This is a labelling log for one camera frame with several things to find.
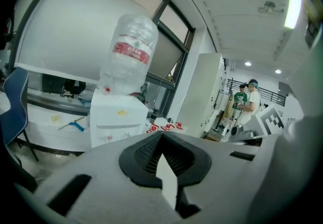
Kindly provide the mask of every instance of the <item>ceiling light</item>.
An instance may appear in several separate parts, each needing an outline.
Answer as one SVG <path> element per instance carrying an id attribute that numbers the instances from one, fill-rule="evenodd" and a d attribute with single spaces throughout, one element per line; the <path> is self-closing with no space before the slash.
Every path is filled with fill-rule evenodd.
<path id="1" fill-rule="evenodd" d="M 285 27 L 291 29 L 295 28 L 299 13 L 301 11 L 301 4 L 302 0 L 289 0 Z"/>

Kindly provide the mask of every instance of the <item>ceiling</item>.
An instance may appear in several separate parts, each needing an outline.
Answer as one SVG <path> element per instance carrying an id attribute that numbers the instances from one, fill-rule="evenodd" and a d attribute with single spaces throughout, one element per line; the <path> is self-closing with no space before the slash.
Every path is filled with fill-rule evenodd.
<path id="1" fill-rule="evenodd" d="M 304 35 L 307 15 L 304 6 L 296 28 L 284 27 L 289 0 L 193 0 L 199 8 L 218 52 L 237 60 L 236 69 L 275 75 L 279 68 L 284 78 L 308 55 Z M 264 12 L 266 2 L 274 3 L 271 13 Z"/>

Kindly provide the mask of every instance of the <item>small bottle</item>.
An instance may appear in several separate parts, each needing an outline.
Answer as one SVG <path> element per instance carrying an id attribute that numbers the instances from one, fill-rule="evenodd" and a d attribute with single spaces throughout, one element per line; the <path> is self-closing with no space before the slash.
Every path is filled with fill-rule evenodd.
<path id="1" fill-rule="evenodd" d="M 158 109 L 154 108 L 149 120 L 151 124 L 153 124 L 156 121 L 157 115 L 158 115 Z"/>

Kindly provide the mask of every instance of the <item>white cabinet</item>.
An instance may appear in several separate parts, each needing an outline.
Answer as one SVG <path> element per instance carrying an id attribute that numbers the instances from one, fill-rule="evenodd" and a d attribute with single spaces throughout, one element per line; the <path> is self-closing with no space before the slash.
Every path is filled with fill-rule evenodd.
<path id="1" fill-rule="evenodd" d="M 178 116 L 178 122 L 185 127 L 185 133 L 201 137 L 208 124 L 217 95 L 222 87 L 221 76 L 224 62 L 219 53 L 202 53 L 198 57 L 186 99 Z"/>
<path id="2" fill-rule="evenodd" d="M 227 107 L 227 103 L 229 101 L 229 97 L 230 95 L 227 93 L 220 92 L 218 100 L 217 100 L 217 109 L 219 109 L 219 111 L 225 111 L 226 107 Z"/>

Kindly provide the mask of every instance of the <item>white shirt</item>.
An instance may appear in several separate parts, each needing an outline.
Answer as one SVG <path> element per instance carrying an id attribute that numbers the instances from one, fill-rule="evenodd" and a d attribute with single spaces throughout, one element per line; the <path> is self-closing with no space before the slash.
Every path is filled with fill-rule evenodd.
<path id="1" fill-rule="evenodd" d="M 250 102 L 256 104 L 255 110 L 253 112 L 243 111 L 240 114 L 240 117 L 238 118 L 237 122 L 239 122 L 242 125 L 244 125 L 246 122 L 248 122 L 251 119 L 251 116 L 256 114 L 259 107 L 260 107 L 260 94 L 259 94 L 259 92 L 257 90 L 251 92 L 250 97 L 249 97 L 246 105 L 250 106 Z"/>

